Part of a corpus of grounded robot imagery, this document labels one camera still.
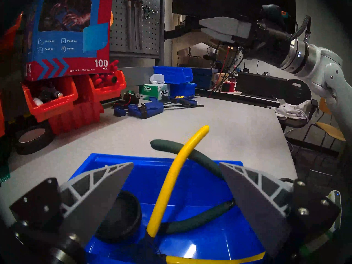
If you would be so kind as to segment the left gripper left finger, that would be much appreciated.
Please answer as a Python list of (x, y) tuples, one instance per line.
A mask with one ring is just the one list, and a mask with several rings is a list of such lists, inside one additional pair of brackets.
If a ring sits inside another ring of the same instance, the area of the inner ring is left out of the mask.
[(75, 234), (86, 245), (113, 206), (134, 168), (133, 162), (83, 172), (60, 185), (62, 235)]

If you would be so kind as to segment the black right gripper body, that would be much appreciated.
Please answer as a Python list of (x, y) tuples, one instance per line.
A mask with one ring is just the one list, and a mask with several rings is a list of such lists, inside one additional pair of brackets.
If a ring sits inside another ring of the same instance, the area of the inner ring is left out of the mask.
[(291, 41), (287, 40), (290, 33), (266, 18), (258, 20), (252, 27), (254, 31), (250, 33), (249, 39), (238, 42), (245, 59), (257, 59), (280, 67), (290, 50)]

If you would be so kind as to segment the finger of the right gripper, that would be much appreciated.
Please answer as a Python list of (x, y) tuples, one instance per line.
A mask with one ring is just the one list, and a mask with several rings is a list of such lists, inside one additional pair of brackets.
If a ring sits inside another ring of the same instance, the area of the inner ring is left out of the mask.
[(240, 44), (241, 39), (239, 37), (242, 36), (243, 29), (241, 27), (239, 29), (230, 28), (229, 30), (227, 30), (226, 28), (224, 29), (224, 28), (206, 27), (206, 28), (202, 28), (201, 32), (211, 36), (213, 39), (217, 39), (222, 42), (231, 43), (231, 44), (235, 44), (235, 43)]
[(217, 33), (248, 39), (252, 24), (230, 17), (213, 17), (199, 20), (199, 25)]

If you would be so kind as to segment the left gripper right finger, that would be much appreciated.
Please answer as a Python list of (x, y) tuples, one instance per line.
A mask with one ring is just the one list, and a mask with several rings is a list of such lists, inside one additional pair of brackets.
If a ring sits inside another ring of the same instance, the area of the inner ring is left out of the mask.
[(288, 222), (293, 184), (273, 175), (220, 162), (222, 175), (267, 254), (279, 257), (292, 232)]

